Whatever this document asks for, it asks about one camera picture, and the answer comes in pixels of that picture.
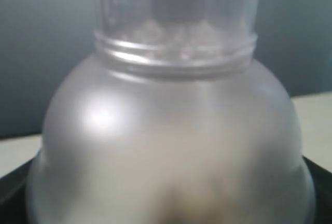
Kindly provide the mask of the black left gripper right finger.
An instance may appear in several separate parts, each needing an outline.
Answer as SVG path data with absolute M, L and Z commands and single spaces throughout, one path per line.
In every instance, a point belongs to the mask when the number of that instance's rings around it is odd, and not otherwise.
M 304 157 L 313 179 L 316 210 L 314 223 L 331 224 L 331 172 Z

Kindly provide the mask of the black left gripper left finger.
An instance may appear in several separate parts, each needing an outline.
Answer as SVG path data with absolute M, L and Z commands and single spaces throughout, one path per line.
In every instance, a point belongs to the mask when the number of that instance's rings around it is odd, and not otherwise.
M 29 183 L 33 161 L 30 159 L 1 177 L 1 223 L 37 223 Z

